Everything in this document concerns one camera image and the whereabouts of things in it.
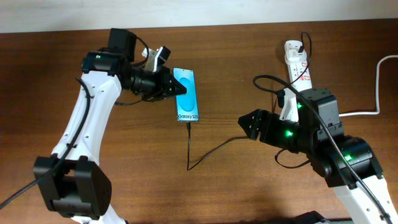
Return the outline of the blue Galaxy smartphone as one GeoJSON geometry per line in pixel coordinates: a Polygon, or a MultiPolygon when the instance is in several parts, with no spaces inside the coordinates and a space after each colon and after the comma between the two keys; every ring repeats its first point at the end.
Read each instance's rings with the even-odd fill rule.
{"type": "Polygon", "coordinates": [[[199,121],[197,91],[193,70],[174,68],[174,77],[186,88],[186,93],[175,97],[177,120],[183,122],[199,121]]]}

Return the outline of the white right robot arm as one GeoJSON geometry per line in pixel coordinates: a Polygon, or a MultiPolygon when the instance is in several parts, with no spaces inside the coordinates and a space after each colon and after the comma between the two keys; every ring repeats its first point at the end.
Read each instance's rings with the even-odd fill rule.
{"type": "Polygon", "coordinates": [[[297,93],[298,120],[254,110],[238,119],[247,137],[292,153],[304,153],[354,223],[397,223],[383,170],[369,144],[344,133],[338,104],[327,89],[297,93]]]}

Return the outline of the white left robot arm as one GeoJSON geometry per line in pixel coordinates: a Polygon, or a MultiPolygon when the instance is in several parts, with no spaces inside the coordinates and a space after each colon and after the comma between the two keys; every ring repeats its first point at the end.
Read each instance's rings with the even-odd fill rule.
{"type": "Polygon", "coordinates": [[[145,48],[136,63],[140,38],[112,28],[108,44],[88,52],[82,61],[81,89],[62,138],[49,157],[38,157],[34,175],[47,209],[78,223],[125,223],[111,206],[111,181],[100,169],[100,147],[106,125],[123,90],[155,102],[187,89],[165,67],[171,51],[145,48]]]}

